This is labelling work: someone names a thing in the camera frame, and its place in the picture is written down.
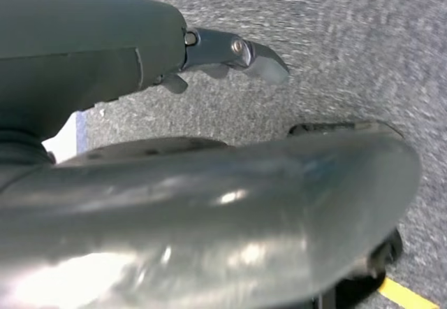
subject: yellow floor marking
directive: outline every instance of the yellow floor marking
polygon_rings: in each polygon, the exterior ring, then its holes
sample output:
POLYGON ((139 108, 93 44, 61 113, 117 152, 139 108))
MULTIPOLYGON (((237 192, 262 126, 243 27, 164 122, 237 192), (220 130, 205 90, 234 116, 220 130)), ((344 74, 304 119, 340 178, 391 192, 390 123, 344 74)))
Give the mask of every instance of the yellow floor marking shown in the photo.
POLYGON ((439 309, 438 305, 389 278, 385 278, 378 292, 405 309, 439 309))

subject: gray carpet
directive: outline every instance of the gray carpet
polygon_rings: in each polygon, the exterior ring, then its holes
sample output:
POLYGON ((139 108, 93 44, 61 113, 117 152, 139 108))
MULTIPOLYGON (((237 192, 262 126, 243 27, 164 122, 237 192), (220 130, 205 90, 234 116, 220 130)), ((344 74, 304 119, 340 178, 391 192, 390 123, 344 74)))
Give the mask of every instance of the gray carpet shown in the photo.
MULTIPOLYGON (((289 84, 232 73, 188 75, 181 96, 149 89, 87 113, 90 148, 179 134, 245 144, 282 138, 296 122, 391 122, 424 163, 400 229, 406 254, 390 276, 447 308, 447 0, 161 0, 190 26, 266 43, 289 84)), ((396 308, 375 296, 365 308, 396 308)))

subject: metal bolt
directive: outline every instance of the metal bolt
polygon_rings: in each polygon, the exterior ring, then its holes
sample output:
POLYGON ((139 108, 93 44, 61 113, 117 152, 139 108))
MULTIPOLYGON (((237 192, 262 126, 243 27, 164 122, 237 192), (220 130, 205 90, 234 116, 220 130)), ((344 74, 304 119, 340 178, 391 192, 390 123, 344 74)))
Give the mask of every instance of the metal bolt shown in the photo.
POLYGON ((188 31, 186 34, 185 34, 185 45, 195 45, 196 43, 197 43, 197 37, 195 36, 194 33, 192 33, 191 31, 188 31))
POLYGON ((231 49, 236 54, 240 54, 243 50, 243 42, 242 40, 234 40, 231 44, 231 49))

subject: yellow tape line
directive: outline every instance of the yellow tape line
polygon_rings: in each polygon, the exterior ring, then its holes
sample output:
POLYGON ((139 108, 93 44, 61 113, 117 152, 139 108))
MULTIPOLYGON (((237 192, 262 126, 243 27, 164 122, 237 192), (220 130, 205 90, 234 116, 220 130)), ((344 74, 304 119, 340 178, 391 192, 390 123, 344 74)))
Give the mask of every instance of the yellow tape line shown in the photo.
POLYGON ((384 279, 378 292, 405 309, 439 309, 434 303, 388 278, 384 279))

